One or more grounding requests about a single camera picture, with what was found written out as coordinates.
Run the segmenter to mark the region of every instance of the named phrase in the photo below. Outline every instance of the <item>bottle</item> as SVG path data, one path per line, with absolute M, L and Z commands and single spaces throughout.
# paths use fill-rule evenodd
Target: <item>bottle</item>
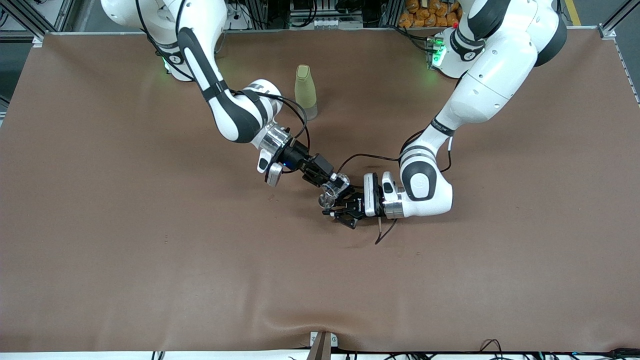
M 305 109 L 307 120 L 313 120 L 318 115 L 318 105 L 316 86 L 309 65 L 298 65 L 295 92 L 296 102 Z

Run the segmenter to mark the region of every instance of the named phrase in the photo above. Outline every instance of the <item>yellow floor line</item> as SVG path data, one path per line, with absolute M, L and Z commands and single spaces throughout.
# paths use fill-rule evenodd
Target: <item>yellow floor line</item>
M 573 23 L 573 25 L 582 26 L 582 23 L 580 23 L 580 18 L 578 17 L 578 11 L 575 9 L 573 0 L 564 0 L 564 3 L 566 4 L 567 11 L 569 11 L 569 17 L 571 17 L 571 22 Z

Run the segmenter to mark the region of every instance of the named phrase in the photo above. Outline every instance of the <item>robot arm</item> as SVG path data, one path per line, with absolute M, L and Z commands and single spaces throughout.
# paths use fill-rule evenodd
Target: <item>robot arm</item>
M 383 174 L 381 185 L 376 174 L 366 174 L 359 192 L 275 122 L 282 108 L 273 98 L 280 95 L 275 85 L 261 79 L 239 92 L 228 88 L 214 58 L 227 18 L 224 0 L 164 0 L 160 7 L 158 0 L 101 1 L 114 21 L 149 34 L 177 79 L 197 82 L 225 138 L 250 142 L 260 151 L 257 169 L 265 182 L 275 186 L 284 166 L 301 170 L 305 180 L 322 188 L 323 213 L 351 228 L 365 217 L 449 211 L 453 192 L 436 164 L 439 148 L 460 126 L 492 118 L 531 69 L 553 58 L 566 40 L 566 27 L 551 0 L 460 0 L 465 10 L 460 26 L 439 34 L 442 52 L 431 58 L 434 68 L 461 78 L 458 86 L 422 134 L 401 149 L 402 185 L 390 172 Z
M 179 80 L 194 80 L 209 105 L 216 126 L 228 140 L 251 143 L 259 151 L 257 170 L 276 186 L 284 166 L 325 188 L 329 197 L 350 191 L 348 178 L 336 174 L 321 155 L 308 149 L 275 120 L 282 109 L 278 88 L 260 79 L 231 91 L 216 64 L 214 48 L 227 19 L 224 0 L 101 0 L 104 11 L 124 26 L 139 27 L 171 64 Z
M 376 174 L 365 175 L 362 198 L 368 217 L 449 211 L 453 190 L 437 167 L 439 148 L 460 126 L 491 119 L 532 68 L 551 60 L 566 40 L 566 27 L 549 0 L 466 0 L 462 5 L 459 28 L 440 34 L 443 51 L 431 58 L 432 66 L 461 76 L 460 81 L 429 126 L 401 149 L 401 186 L 390 172 L 383 174 L 381 186 Z
M 506 31 L 487 41 L 484 55 L 462 77 L 440 113 L 402 150 L 404 190 L 393 185 L 390 173 L 383 175 L 387 217 L 437 215 L 451 209 L 452 186 L 436 165 L 439 148 L 460 126 L 485 122 L 500 111 L 520 88 L 537 57 L 530 36 L 524 32 Z

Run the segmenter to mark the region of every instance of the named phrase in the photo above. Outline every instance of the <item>brown tabletop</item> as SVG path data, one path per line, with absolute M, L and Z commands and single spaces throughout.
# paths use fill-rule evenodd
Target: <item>brown tabletop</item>
M 455 85 L 392 31 L 230 35 L 219 60 L 232 88 L 289 96 L 301 63 L 312 151 L 334 165 L 397 155 Z M 453 210 L 374 246 L 376 222 L 327 220 L 299 174 L 267 186 L 145 37 L 47 36 L 0 129 L 0 350 L 292 348 L 317 330 L 351 350 L 640 347 L 639 120 L 613 42 L 571 30 L 456 132 Z M 346 168 L 371 170 L 397 164 Z

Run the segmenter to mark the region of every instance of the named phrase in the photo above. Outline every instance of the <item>green led light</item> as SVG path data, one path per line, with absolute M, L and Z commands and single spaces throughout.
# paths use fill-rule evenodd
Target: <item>green led light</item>
M 444 59 L 444 56 L 446 54 L 447 54 L 447 47 L 444 46 L 444 45 L 441 45 L 439 50 L 433 55 L 432 65 L 441 66 L 442 65 L 442 60 Z

